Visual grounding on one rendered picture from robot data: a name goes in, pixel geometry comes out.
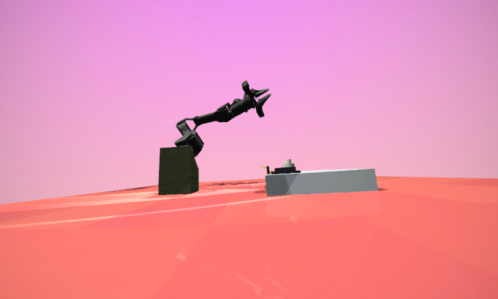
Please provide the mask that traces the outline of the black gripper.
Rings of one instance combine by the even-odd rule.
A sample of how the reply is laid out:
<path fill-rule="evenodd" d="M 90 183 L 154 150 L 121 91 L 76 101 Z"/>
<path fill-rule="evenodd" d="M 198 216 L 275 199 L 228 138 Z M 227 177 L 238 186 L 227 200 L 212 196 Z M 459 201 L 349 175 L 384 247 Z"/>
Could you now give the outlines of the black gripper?
<path fill-rule="evenodd" d="M 243 81 L 243 83 L 242 83 L 242 89 L 244 90 L 244 93 L 246 95 L 248 95 L 248 96 L 247 96 L 247 98 L 240 99 L 241 101 L 238 102 L 241 110 L 243 112 L 247 113 L 247 111 L 249 109 L 251 109 L 251 108 L 254 109 L 256 107 L 256 112 L 259 115 L 259 117 L 265 116 L 264 112 L 263 112 L 263 109 L 262 109 L 262 106 L 265 104 L 266 100 L 269 99 L 269 97 L 271 96 L 271 93 L 268 94 L 268 95 L 266 95 L 265 97 L 263 97 L 261 99 L 258 99 L 258 101 L 256 101 L 255 98 L 258 98 L 261 95 L 265 94 L 266 92 L 269 91 L 269 89 L 267 88 L 267 89 L 263 89 L 263 90 L 254 90 L 252 88 L 250 90 L 249 89 L 249 84 L 248 84 L 247 80 Z"/>

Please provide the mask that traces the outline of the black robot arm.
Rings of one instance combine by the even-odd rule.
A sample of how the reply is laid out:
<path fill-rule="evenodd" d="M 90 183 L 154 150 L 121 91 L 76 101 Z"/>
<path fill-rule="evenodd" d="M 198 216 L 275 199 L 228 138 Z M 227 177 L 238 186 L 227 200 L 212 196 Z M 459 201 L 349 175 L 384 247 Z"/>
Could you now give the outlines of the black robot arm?
<path fill-rule="evenodd" d="M 175 141 L 176 147 L 191 146 L 194 157 L 197 157 L 197 155 L 202 150 L 204 145 L 203 141 L 201 140 L 196 131 L 197 127 L 204 123 L 209 123 L 212 121 L 228 122 L 231 119 L 233 119 L 235 116 L 242 114 L 243 111 L 239 106 L 238 103 L 239 101 L 241 100 L 237 98 L 233 100 L 232 104 L 229 104 L 229 102 L 227 102 L 224 105 L 220 106 L 215 112 L 207 113 L 201 116 L 197 115 L 192 118 L 185 118 L 179 121 L 176 127 L 183 136 Z M 185 122 L 188 120 L 193 120 L 194 123 L 196 124 L 193 130 L 191 130 L 191 128 Z"/>

